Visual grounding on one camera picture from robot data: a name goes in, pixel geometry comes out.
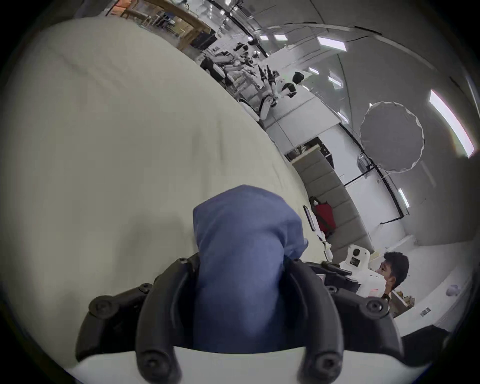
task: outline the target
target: blue cloth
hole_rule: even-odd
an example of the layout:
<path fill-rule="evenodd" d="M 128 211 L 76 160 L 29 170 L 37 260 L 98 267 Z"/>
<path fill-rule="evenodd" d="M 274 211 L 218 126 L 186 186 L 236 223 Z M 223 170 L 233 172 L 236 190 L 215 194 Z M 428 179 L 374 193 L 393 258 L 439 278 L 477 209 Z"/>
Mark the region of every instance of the blue cloth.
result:
<path fill-rule="evenodd" d="M 284 345 L 278 283 L 284 257 L 308 243 L 300 217 L 278 195 L 247 185 L 193 210 L 200 253 L 193 346 L 217 353 L 265 353 Z"/>

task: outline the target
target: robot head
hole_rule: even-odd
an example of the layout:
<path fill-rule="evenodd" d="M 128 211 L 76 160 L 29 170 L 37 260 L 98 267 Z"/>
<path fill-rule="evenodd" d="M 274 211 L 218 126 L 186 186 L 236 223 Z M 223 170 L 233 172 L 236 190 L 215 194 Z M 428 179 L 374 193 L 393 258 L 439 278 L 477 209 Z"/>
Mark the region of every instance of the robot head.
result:
<path fill-rule="evenodd" d="M 281 94 L 283 96 L 288 96 L 288 97 L 292 98 L 293 96 L 295 96 L 297 94 L 297 89 L 295 88 L 295 86 L 292 83 L 286 83 L 282 88 Z"/>
<path fill-rule="evenodd" d="M 295 74 L 293 75 L 292 81 L 293 81 L 296 85 L 298 85 L 298 84 L 300 84 L 300 83 L 303 81 L 304 78 L 305 78 L 305 76 L 303 75 L 303 73 L 295 72 Z"/>
<path fill-rule="evenodd" d="M 348 247 L 348 256 L 345 262 L 349 266 L 349 270 L 367 270 L 370 261 L 370 252 L 357 245 L 350 245 Z"/>

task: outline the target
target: wooden table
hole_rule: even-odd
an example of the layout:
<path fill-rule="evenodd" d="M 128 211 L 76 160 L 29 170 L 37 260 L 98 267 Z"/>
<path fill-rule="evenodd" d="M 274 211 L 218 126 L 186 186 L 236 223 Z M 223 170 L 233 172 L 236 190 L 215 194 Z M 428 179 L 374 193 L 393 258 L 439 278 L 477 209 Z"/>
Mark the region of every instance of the wooden table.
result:
<path fill-rule="evenodd" d="M 150 4 L 163 8 L 165 12 L 172 13 L 190 24 L 193 29 L 180 39 L 178 50 L 183 51 L 188 45 L 194 41 L 201 32 L 210 34 L 211 28 L 203 21 L 199 20 L 195 15 L 187 12 L 185 9 L 179 8 L 166 0 L 145 0 Z"/>

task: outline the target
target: black pipe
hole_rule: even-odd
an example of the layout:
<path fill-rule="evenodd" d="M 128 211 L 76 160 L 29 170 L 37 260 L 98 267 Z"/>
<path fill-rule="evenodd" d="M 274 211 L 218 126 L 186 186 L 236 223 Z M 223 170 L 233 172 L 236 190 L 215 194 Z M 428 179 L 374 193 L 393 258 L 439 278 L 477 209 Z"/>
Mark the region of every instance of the black pipe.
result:
<path fill-rule="evenodd" d="M 357 177 L 354 178 L 353 180 L 350 180 L 347 184 L 344 185 L 344 187 L 346 187 L 347 185 L 353 183 L 355 180 L 358 180 L 358 179 L 361 178 L 362 176 L 365 176 L 367 173 L 370 173 L 370 171 L 372 171 L 372 170 L 374 170 L 374 169 L 375 169 L 375 168 L 370 165 L 370 169 L 369 169 L 369 170 L 363 172 L 360 176 L 357 176 Z"/>
<path fill-rule="evenodd" d="M 396 219 L 394 219 L 394 220 L 387 221 L 387 222 L 385 222 L 385 223 L 380 223 L 380 224 L 391 223 L 392 221 L 396 221 L 396 220 L 403 219 L 403 218 L 405 217 L 405 215 L 403 214 L 402 208 L 400 207 L 400 204 L 398 203 L 398 200 L 396 199 L 395 194 L 393 193 L 392 188 L 390 187 L 390 184 L 388 184 L 387 180 L 385 180 L 385 177 L 384 177 L 384 175 L 382 174 L 382 172 L 379 170 L 379 168 L 377 167 L 377 165 L 372 161 L 372 159 L 370 159 L 370 158 L 368 157 L 368 155 L 365 153 L 365 150 L 362 148 L 362 146 L 361 146 L 360 143 L 357 141 L 357 139 L 350 133 L 350 131 L 349 131 L 347 128 L 345 128 L 345 126 L 344 126 L 342 123 L 338 123 L 338 125 L 347 133 L 348 136 L 350 136 L 350 139 L 353 140 L 353 142 L 357 145 L 357 147 L 360 148 L 360 150 L 362 151 L 362 153 L 365 154 L 365 156 L 370 160 L 370 162 L 371 162 L 372 165 L 373 165 L 373 168 L 375 168 L 375 170 L 377 171 L 378 175 L 380 176 L 380 179 L 382 179 L 382 181 L 384 182 L 385 187 L 386 187 L 387 190 L 388 190 L 388 193 L 390 193 L 390 196 L 392 196 L 393 202 L 395 203 L 395 207 L 396 207 L 398 213 L 400 214 L 400 217 L 398 217 L 398 218 L 396 218 Z"/>

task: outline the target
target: man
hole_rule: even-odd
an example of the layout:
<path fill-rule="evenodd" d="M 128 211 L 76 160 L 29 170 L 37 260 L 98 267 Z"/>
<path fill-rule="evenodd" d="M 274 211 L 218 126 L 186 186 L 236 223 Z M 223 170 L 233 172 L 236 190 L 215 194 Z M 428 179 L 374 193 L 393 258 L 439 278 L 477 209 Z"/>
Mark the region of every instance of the man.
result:
<path fill-rule="evenodd" d="M 408 258 L 400 252 L 387 252 L 384 256 L 385 261 L 376 270 L 385 280 L 385 293 L 382 299 L 390 301 L 390 293 L 402 284 L 407 278 L 410 263 Z"/>

